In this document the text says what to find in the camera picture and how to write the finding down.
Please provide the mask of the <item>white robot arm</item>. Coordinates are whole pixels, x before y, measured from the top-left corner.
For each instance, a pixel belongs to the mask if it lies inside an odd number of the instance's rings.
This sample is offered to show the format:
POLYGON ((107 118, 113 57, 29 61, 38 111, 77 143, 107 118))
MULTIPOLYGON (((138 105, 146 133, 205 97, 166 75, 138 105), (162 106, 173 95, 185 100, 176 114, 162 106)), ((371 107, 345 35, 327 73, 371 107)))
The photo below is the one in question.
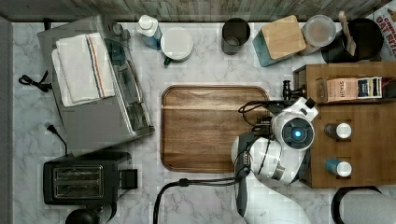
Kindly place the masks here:
POLYGON ((290 184, 301 171, 305 153, 312 146, 318 115, 316 102, 297 100, 251 101, 241 114, 257 107, 273 114, 267 124, 236 137, 232 145, 238 214, 247 224, 311 224, 304 209, 292 199, 268 188, 264 178, 290 184))

